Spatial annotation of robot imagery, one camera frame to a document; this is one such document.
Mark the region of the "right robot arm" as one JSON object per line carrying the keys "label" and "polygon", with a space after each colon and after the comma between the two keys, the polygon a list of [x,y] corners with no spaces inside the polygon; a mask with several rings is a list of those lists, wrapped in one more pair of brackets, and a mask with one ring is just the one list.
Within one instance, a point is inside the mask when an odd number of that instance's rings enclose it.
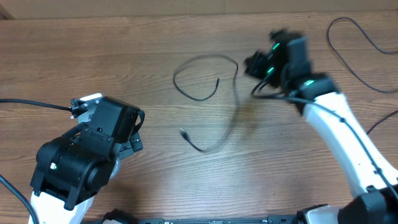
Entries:
{"label": "right robot arm", "polygon": [[245,73],[260,80],[255,90],[265,85],[280,88],[280,93],[262,95],[263,99],[296,106],[338,161],[353,197],[344,207],[304,208],[292,223],[397,223],[397,169],[358,123],[334,81],[312,71],[306,37],[282,29],[269,38],[268,52],[258,50],[244,60]]}

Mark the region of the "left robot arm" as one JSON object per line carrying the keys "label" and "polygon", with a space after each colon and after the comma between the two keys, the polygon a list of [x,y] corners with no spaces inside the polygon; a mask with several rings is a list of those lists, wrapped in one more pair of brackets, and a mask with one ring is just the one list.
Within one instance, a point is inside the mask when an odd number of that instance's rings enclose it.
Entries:
{"label": "left robot arm", "polygon": [[119,169],[122,149],[133,141],[145,112],[100,93],[71,101],[78,124],[37,152],[29,223],[80,223],[100,188]]}

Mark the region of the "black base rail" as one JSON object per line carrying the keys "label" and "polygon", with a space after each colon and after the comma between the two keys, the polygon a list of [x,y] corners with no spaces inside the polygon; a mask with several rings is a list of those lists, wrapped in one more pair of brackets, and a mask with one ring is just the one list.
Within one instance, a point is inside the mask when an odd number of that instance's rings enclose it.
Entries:
{"label": "black base rail", "polygon": [[295,215],[268,215],[257,218],[192,218],[163,219],[141,218],[138,224],[294,224],[299,223]]}

